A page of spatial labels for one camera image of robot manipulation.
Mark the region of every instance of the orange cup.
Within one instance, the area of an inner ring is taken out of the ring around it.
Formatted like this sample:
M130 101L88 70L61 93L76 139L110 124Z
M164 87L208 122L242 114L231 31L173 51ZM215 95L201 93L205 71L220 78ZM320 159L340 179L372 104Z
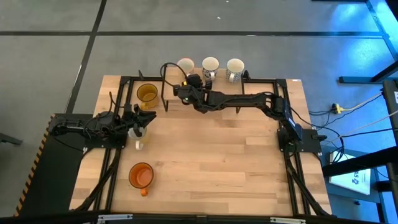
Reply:
M154 170L148 163L137 163L130 170L130 184L137 189L141 189L141 196L143 197L148 195L148 188L153 180Z

